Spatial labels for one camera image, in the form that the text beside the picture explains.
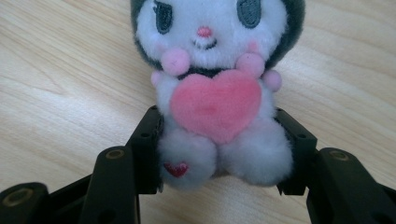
plush face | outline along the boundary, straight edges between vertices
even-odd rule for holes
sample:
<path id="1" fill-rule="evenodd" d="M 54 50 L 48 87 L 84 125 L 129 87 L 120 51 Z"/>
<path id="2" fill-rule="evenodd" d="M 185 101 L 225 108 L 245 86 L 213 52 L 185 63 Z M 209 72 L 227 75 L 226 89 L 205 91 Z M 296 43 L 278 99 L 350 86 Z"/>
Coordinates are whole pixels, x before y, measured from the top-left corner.
<path id="1" fill-rule="evenodd" d="M 287 17 L 282 0 L 146 0 L 135 37 L 152 61 L 180 48 L 190 54 L 191 66 L 234 68 L 246 52 L 268 60 Z"/>

small red heart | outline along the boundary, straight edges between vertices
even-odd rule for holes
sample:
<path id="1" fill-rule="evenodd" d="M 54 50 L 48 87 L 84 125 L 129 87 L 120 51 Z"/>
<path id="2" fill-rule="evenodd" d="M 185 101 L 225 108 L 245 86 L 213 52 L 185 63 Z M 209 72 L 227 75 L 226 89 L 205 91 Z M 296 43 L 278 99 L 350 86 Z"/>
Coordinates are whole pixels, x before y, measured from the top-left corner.
<path id="1" fill-rule="evenodd" d="M 189 165 L 184 161 L 177 166 L 173 166 L 170 162 L 166 162 L 163 164 L 163 167 L 176 178 L 182 177 L 189 170 Z"/>
<path id="2" fill-rule="evenodd" d="M 255 77 L 226 70 L 213 78 L 187 76 L 175 89 L 170 106 L 180 126 L 224 144 L 257 116 L 261 101 L 262 89 Z"/>

wood grain surface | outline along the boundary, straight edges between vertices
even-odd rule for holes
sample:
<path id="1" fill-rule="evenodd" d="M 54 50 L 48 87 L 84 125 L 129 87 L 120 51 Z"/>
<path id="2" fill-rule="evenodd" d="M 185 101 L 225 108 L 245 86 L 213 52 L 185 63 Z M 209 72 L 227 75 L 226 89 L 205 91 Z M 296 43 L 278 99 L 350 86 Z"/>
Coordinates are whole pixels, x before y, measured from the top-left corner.
<path id="1" fill-rule="evenodd" d="M 318 138 L 396 189 L 396 1 L 306 0 L 303 35 L 276 94 Z M 155 104 L 128 0 L 0 1 L 0 191 L 54 191 L 124 145 Z M 309 223 L 306 197 L 233 177 L 141 197 L 143 223 Z"/>

plush eye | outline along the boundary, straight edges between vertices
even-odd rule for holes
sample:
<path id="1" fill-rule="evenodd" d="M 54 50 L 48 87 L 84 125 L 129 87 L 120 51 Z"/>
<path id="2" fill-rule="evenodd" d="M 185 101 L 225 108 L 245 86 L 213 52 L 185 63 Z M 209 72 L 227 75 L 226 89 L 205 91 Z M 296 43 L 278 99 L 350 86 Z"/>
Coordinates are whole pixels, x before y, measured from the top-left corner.
<path id="1" fill-rule="evenodd" d="M 154 12 L 157 15 L 157 30 L 164 35 L 169 32 L 172 26 L 172 7 L 162 2 L 154 1 L 156 7 Z"/>
<path id="2" fill-rule="evenodd" d="M 238 18 L 248 29 L 253 29 L 262 18 L 261 0 L 238 0 L 236 3 Z"/>

kuromi plush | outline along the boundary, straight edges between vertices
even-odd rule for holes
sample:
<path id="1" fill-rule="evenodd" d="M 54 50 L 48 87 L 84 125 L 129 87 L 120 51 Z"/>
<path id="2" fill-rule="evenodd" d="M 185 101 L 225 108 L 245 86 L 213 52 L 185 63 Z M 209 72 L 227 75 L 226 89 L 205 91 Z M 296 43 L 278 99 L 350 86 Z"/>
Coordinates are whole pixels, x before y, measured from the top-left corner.
<path id="1" fill-rule="evenodd" d="M 135 43 L 164 117 L 161 176 L 197 189 L 219 174 L 273 186 L 292 172 L 270 70 L 297 41 L 304 0 L 132 0 Z"/>

